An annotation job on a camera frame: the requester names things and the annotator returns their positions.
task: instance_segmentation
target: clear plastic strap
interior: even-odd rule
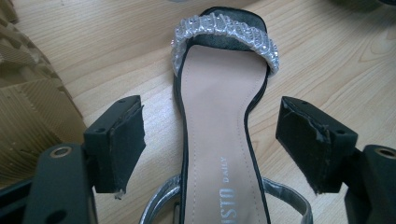
[[[244,22],[233,21],[228,16],[222,14],[216,16],[211,13],[183,19],[175,28],[175,37],[172,41],[172,64],[176,76],[187,50],[187,40],[198,35],[232,37],[250,47],[267,61],[271,69],[270,77],[279,70],[277,47],[267,33],[256,27],[250,27]]]

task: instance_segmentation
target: wooden surface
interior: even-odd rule
[[[121,201],[97,195],[100,223],[136,223],[161,183],[180,171],[181,116],[172,96],[170,43],[184,17],[213,6],[262,16],[279,48],[248,127],[262,175],[311,202],[316,223],[347,223],[346,187],[315,195],[275,140],[280,98],[302,98],[360,135],[357,147],[396,147],[396,8],[340,0],[14,0],[18,29],[47,55],[87,125],[114,101],[140,94],[146,142]],[[268,197],[273,223],[299,223],[291,207]],[[171,205],[158,222],[170,223]]]

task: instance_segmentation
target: sandal insole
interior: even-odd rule
[[[184,223],[266,223],[244,117],[265,80],[255,52],[192,46],[181,96],[189,168]]]

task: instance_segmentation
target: embellished toe strap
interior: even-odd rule
[[[228,16],[214,13],[201,17],[193,16],[183,19],[175,29],[172,42],[172,64],[175,74],[183,62],[187,50],[187,40],[198,35],[225,35],[232,37],[250,47],[267,61],[273,76],[278,71],[279,58],[277,47],[264,31],[250,27],[244,22],[233,21]]]

